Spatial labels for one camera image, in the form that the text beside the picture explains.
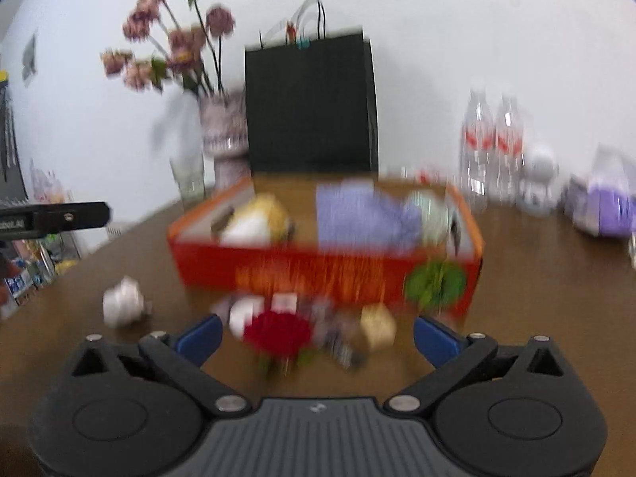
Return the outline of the purple knit drawstring pouch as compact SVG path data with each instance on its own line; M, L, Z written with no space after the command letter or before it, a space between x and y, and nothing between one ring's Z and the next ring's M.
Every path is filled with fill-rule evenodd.
M321 249L410 251L423 240L421 209L372 182L319 184L316 220Z

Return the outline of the right clear water bottle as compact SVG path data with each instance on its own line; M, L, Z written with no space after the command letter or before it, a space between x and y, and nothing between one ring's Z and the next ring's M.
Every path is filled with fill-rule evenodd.
M492 195L499 202L513 204L518 192L522 165L524 124L518 99L503 94L495 121Z

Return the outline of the red fabric rose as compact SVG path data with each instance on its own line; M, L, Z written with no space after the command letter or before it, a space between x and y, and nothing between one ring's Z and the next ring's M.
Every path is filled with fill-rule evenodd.
M299 357L312 349L314 325L292 312L266 310L245 326L242 340L256 354L263 375L288 374Z

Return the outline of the clear drinking glass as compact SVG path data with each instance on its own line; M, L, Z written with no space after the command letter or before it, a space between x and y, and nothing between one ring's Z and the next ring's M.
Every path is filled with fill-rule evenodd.
M204 155L197 153L173 157L170 159L170 168L183 207L189 209L200 204L206 195Z

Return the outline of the purple tissue pack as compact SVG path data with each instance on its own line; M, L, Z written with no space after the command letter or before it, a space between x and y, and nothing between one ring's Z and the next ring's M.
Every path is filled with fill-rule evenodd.
M595 237L630 237L635 231L634 159L601 145L588 176L570 178L562 204L580 231Z

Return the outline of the crumpled white tissue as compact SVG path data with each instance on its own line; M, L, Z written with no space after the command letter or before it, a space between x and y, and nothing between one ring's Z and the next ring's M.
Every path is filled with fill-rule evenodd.
M152 303L141 293L139 283L124 277L103 293L103 322L109 328L127 328L152 314Z

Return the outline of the white round cap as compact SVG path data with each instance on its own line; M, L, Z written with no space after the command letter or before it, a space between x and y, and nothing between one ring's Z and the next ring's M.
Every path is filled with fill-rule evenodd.
M255 316L260 316L264 311L264 304L265 298L256 295L241 296L234 302L230 308L229 322L227 322L234 337L244 338L246 327L252 323Z

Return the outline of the white and tan plush toy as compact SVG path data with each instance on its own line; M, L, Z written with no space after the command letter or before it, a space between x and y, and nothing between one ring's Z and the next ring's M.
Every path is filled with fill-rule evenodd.
M273 194L260 193L222 211L210 232L223 246L272 246L293 236L294 223Z

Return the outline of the dried pink flower bouquet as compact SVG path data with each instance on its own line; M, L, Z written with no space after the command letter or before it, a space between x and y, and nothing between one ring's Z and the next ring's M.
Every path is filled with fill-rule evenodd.
M159 93L175 82L195 97L227 98L222 75L222 49L233 35L233 13L220 3L203 11L198 0L184 0L196 22L182 25L168 0L136 0L122 25L130 43L148 42L151 55L140 57L132 50L107 48L100 54L108 78L120 78L132 91L153 88Z

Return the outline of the left clear water bottle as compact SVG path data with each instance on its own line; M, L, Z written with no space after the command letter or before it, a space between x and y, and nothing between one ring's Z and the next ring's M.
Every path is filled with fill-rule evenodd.
M474 213L487 207L489 158L495 143L495 126L483 88L470 91L461 123L459 186Z

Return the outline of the clear water bottle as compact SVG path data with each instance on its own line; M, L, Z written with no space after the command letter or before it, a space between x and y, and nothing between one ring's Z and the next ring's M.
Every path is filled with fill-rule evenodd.
M524 124L518 99L503 94L495 121L492 195L499 202L513 204L518 192L522 165Z
M470 91L461 123L459 186L474 213L487 207L489 158L495 143L495 126L483 88Z

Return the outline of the red cardboard pumpkin box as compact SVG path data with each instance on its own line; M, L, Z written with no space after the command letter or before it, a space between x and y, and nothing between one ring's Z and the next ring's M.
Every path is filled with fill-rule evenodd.
M450 206L454 225L437 246L410 252L321 249L316 189L343 180L335 175L256 175L215 193L168 228L182 282L264 296L281 292L326 297L341 307L381 302L389 308L442 310L462 318L479 281L484 241L457 188L403 179L373 181L377 191L396 199L430 191ZM289 213L290 240L272 246L223 246L219 232L227 217L261 194L275 196Z

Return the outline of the purple ceramic vase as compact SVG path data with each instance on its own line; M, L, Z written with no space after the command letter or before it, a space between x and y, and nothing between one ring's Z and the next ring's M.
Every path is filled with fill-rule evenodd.
M250 176L244 88L200 100L200 125L215 188L223 190Z

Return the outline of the iridescent plastic bag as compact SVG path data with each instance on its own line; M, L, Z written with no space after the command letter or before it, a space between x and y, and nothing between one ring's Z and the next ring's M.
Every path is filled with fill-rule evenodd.
M407 202L421 211L421 244L439 246L451 234L453 213L451 208L432 191L412 192Z

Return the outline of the black paper shopping bag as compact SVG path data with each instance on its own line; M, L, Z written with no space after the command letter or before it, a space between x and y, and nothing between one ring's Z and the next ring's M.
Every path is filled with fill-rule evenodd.
M245 91L253 173L377 173L371 43L328 35L321 0L246 48Z

